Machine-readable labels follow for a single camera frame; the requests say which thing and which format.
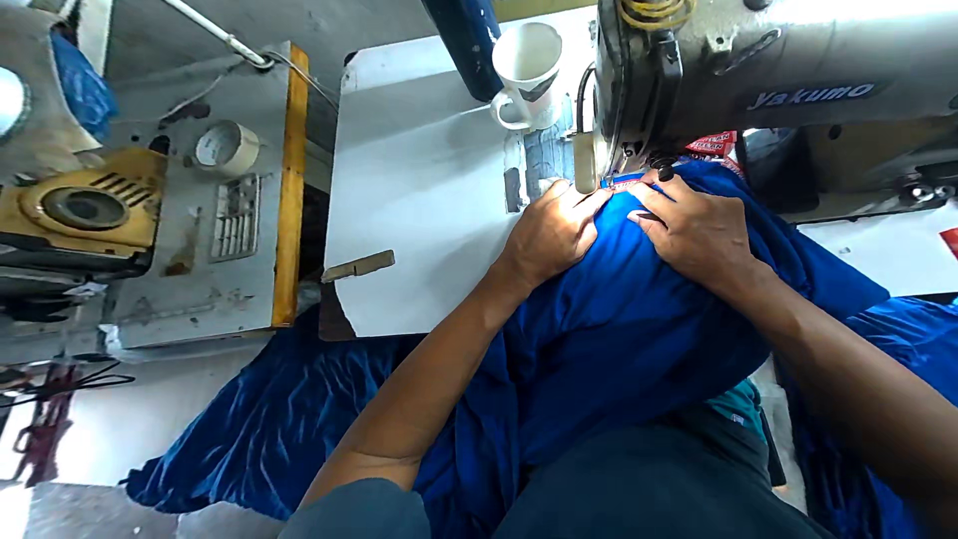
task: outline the hand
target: hand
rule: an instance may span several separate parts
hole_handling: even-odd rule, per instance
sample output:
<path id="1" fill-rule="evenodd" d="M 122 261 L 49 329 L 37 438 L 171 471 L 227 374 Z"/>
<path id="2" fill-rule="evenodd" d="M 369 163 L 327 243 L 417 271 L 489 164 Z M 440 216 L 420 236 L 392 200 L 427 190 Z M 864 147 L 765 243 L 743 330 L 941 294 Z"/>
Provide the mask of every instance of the hand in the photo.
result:
<path id="1" fill-rule="evenodd" d="M 693 191 L 679 175 L 659 181 L 658 172 L 649 171 L 642 181 L 628 191 L 653 215 L 633 211 L 628 219 L 642 227 L 655 251 L 676 271 L 723 295 L 761 263 L 749 249 L 741 199 Z"/>
<path id="2" fill-rule="evenodd" d="M 556 180 L 525 209 L 492 266 L 530 293 L 585 256 L 598 236 L 592 218 L 611 197 L 604 189 L 583 195 L 568 180 Z"/>

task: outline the black wire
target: black wire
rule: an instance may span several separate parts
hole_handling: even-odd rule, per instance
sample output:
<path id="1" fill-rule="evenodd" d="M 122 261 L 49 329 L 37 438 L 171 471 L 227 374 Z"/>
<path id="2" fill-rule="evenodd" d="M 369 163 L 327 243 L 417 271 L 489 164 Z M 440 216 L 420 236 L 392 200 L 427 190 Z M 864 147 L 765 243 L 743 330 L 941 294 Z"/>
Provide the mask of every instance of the black wire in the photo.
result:
<path id="1" fill-rule="evenodd" d="M 70 393 L 73 391 L 81 391 L 83 389 L 95 389 L 98 387 L 113 387 L 113 386 L 122 386 L 124 384 L 130 384 L 136 381 L 135 376 L 129 376 L 126 374 L 105 374 L 104 372 L 115 368 L 119 365 L 120 362 L 115 362 L 113 364 L 107 365 L 106 367 L 88 374 L 73 383 L 69 386 L 61 387 L 57 390 L 47 389 L 45 386 L 30 387 L 23 391 L 24 395 L 36 395 L 33 399 L 26 401 L 19 401 L 15 403 L 10 403 L 7 405 L 0 405 L 2 408 L 13 408 L 15 406 L 35 403 L 36 401 L 49 400 L 50 398 L 60 395 L 62 393 Z"/>
<path id="2" fill-rule="evenodd" d="M 582 124 L 585 123 L 585 114 L 582 110 L 585 107 L 585 86 L 589 84 L 589 76 L 595 73 L 596 62 L 592 62 L 588 67 L 585 68 L 585 73 L 582 73 L 582 79 L 579 80 L 579 93 L 576 94 L 576 132 L 584 133 L 585 128 Z"/>

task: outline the blue plastic bag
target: blue plastic bag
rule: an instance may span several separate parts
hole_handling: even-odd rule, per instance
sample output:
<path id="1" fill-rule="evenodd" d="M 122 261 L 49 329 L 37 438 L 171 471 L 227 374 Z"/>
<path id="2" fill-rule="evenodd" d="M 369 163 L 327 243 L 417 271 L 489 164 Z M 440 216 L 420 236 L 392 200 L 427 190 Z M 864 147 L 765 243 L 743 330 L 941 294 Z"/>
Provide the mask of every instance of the blue plastic bag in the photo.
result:
<path id="1" fill-rule="evenodd" d="M 103 142 L 109 136 L 109 119 L 119 112 L 113 92 L 73 43 L 57 32 L 50 32 L 50 40 L 70 112 L 87 132 Z"/>

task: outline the masking tape roll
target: masking tape roll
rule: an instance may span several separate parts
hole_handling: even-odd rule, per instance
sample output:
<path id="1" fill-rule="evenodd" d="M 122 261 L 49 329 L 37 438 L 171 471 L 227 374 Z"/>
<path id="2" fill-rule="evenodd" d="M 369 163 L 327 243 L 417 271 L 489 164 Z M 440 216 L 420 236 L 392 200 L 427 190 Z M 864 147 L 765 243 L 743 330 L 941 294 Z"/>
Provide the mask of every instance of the masking tape roll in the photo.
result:
<path id="1" fill-rule="evenodd" d="M 214 124 L 196 143 L 199 168 L 226 177 L 246 174 L 260 154 L 260 137 L 229 120 Z"/>

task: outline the white mug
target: white mug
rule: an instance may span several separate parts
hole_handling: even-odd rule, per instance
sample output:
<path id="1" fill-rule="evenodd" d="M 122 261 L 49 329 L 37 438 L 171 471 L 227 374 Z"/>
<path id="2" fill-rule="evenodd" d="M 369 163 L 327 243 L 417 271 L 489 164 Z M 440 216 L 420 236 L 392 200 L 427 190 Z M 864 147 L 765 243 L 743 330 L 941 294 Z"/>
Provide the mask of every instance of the white mug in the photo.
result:
<path id="1" fill-rule="evenodd" d="M 492 67 L 505 86 L 494 98 L 492 117 L 506 129 L 546 129 L 562 114 L 554 82 L 559 75 L 562 37 L 541 22 L 510 28 L 492 49 Z M 503 105 L 513 103 L 519 122 L 502 119 Z"/>

